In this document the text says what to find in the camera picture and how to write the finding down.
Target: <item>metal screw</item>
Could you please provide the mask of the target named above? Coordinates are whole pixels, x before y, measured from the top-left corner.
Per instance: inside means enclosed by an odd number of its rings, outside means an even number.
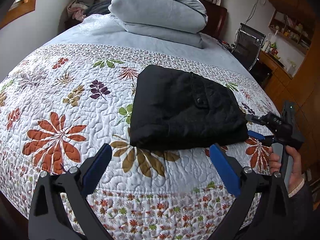
[[[276,178],[280,178],[281,177],[281,173],[279,171],[275,171],[274,173]]]
[[[252,169],[250,167],[244,167],[243,170],[244,170],[244,173],[246,173],[246,174],[252,172]]]
[[[40,173],[40,177],[41,178],[44,178],[45,176],[47,176],[47,172],[46,171],[42,171],[41,173]]]
[[[69,169],[69,172],[70,172],[70,173],[76,173],[77,171],[78,171],[78,168],[77,168],[76,166],[71,167],[71,168]]]

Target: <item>sleeve cuff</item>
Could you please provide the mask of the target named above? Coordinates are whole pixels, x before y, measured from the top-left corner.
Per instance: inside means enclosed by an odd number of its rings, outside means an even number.
[[[293,197],[298,193],[298,191],[303,187],[304,185],[304,179],[302,179],[302,182],[292,191],[288,194],[289,198]]]

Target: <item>quilt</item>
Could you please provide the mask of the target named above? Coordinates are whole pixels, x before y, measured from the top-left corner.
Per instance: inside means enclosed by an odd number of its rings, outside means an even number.
[[[41,47],[0,84],[0,189],[25,217],[41,170],[62,174],[108,143],[112,160],[87,200],[114,239],[201,240],[215,230],[235,198],[209,150],[150,152],[129,144],[137,76],[149,64],[219,82],[247,114],[278,114],[256,82],[215,66],[114,45]],[[223,149],[243,167],[268,174],[268,148],[254,138]],[[83,233],[67,196],[61,198],[74,230]],[[258,202],[256,195],[243,226]]]

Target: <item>finger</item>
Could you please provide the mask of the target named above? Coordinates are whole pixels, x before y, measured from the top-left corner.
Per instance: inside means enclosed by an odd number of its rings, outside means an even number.
[[[276,168],[271,168],[271,169],[270,169],[270,173],[271,173],[271,174],[274,173],[275,171],[279,171],[279,169],[276,169]]]
[[[271,153],[268,158],[269,158],[269,161],[274,161],[274,162],[277,162],[280,160],[280,156],[275,153]]]
[[[281,163],[279,163],[279,162],[269,162],[269,167],[270,168],[280,169]]]
[[[295,148],[287,145],[285,149],[287,153],[292,156],[294,162],[301,161],[300,153],[298,153]]]

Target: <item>headboard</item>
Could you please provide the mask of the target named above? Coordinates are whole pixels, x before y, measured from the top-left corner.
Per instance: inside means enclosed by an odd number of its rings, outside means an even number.
[[[204,5],[208,15],[208,23],[201,32],[218,39],[227,16],[227,9],[206,0],[199,1]]]

